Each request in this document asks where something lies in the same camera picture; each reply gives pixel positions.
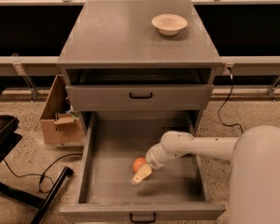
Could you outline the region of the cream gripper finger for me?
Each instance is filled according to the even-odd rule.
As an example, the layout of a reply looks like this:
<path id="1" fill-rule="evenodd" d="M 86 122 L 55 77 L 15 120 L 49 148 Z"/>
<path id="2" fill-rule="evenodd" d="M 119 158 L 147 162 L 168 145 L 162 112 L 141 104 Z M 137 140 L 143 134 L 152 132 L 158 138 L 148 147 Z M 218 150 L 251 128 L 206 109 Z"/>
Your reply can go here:
<path id="1" fill-rule="evenodd" d="M 152 174 L 152 169 L 151 167 L 146 163 L 143 164 L 138 171 L 134 174 L 132 178 L 132 184 L 133 185 L 138 185 L 141 183 L 145 178 L 150 176 Z"/>

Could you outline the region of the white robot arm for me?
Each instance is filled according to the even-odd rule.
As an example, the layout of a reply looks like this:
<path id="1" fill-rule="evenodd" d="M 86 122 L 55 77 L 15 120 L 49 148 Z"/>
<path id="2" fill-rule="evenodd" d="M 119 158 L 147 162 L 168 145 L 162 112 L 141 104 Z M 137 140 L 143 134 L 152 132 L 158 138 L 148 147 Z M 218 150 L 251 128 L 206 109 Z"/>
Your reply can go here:
<path id="1" fill-rule="evenodd" d="M 229 224 L 280 224 L 280 128 L 257 126 L 238 137 L 195 137 L 170 131 L 146 154 L 132 178 L 137 185 L 154 169 L 186 154 L 231 164 Z"/>

